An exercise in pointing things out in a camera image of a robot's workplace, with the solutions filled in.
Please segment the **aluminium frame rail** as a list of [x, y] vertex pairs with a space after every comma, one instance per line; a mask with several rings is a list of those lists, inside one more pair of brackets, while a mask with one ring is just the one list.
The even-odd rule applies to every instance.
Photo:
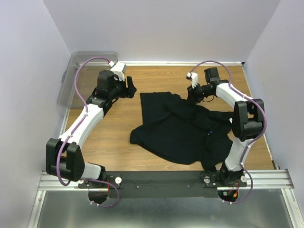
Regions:
[[[253, 179], [253, 189], [293, 189], [294, 185], [288, 170], [253, 170], [249, 172]], [[84, 190], [90, 187], [80, 188], [78, 182], [70, 182], [63, 186], [57, 177], [43, 172], [40, 177], [39, 191], [68, 191]]]

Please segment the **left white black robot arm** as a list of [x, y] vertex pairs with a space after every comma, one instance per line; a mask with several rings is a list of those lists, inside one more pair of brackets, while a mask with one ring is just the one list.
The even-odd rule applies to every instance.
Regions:
[[69, 129], [51, 138], [46, 144], [46, 172], [61, 181], [89, 180], [96, 188], [105, 183], [105, 167], [87, 163], [82, 147], [94, 127], [104, 118], [119, 98], [133, 98], [137, 89], [133, 79], [121, 80], [122, 72], [103, 70], [97, 77], [97, 86], [85, 101], [85, 106]]

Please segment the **clear plastic bin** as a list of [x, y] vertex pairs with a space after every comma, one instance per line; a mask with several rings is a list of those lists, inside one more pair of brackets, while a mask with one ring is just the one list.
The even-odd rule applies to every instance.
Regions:
[[[92, 57], [104, 57], [116, 63], [119, 55], [115, 51], [79, 51], [73, 53], [61, 80], [61, 88], [57, 99], [60, 106], [80, 109], [84, 107], [83, 102], [75, 92], [74, 79], [77, 70]], [[108, 63], [103, 59], [95, 59], [85, 65], [77, 80], [77, 88], [84, 99], [87, 99], [97, 86], [99, 72], [109, 69]]]

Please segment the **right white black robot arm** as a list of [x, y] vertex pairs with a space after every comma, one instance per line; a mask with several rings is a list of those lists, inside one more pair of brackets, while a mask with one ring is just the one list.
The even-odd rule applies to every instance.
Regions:
[[187, 88], [189, 100], [199, 103], [213, 95], [233, 108], [232, 132], [235, 139], [228, 157], [217, 173], [216, 182], [229, 186], [235, 181], [240, 181], [251, 146], [265, 132], [263, 100], [248, 97], [228, 80], [220, 79], [215, 67], [205, 70], [206, 85], [199, 84], [199, 77], [195, 72], [188, 72], [186, 78], [191, 81]]

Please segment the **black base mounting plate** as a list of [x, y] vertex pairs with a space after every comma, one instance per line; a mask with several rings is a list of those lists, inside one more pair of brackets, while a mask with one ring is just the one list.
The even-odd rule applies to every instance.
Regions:
[[80, 181], [80, 189], [89, 190], [91, 200], [225, 197], [234, 200], [234, 194], [247, 186], [244, 174], [222, 177], [210, 171], [113, 171], [100, 183]]

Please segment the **black t shirt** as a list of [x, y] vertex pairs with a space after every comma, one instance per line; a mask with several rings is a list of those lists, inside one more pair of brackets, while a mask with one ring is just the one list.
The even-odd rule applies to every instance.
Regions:
[[170, 92], [141, 93], [142, 125], [130, 133], [137, 144], [167, 161], [200, 162], [212, 170], [229, 155], [233, 113], [211, 111]]

